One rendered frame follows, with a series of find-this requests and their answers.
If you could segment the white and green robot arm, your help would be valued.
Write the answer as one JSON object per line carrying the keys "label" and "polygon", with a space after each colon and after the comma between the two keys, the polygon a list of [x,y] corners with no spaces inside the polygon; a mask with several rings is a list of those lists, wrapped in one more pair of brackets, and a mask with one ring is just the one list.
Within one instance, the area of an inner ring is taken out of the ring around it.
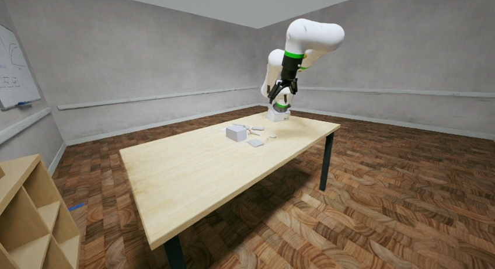
{"label": "white and green robot arm", "polygon": [[[344,40],[344,31],[337,24],[318,23],[306,19],[294,21],[287,30],[285,51],[274,50],[269,55],[266,79],[261,92],[267,97],[282,68],[304,72],[320,57],[338,49]],[[318,51],[317,51],[318,50]],[[287,103],[289,88],[276,96],[273,109],[285,113],[291,107]]]}

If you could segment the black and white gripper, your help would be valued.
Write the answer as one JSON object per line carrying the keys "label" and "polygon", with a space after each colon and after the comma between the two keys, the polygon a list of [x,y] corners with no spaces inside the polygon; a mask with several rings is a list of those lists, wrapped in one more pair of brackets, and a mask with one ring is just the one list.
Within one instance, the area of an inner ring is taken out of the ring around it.
{"label": "black and white gripper", "polygon": [[[269,95],[267,96],[270,99],[269,106],[268,106],[268,108],[270,110],[272,110],[272,108],[273,108],[274,99],[281,92],[281,90],[283,90],[284,88],[289,88],[289,90],[290,90],[290,94],[289,94],[287,103],[291,104],[294,95],[298,91],[297,90],[297,80],[298,80],[298,78],[296,78],[297,71],[298,70],[290,70],[290,69],[286,69],[284,67],[282,68],[282,71],[281,71],[281,80],[280,81],[278,81],[278,80],[275,81],[275,84],[274,84],[273,88],[271,89]],[[293,80],[289,80],[289,79],[293,79]]]}

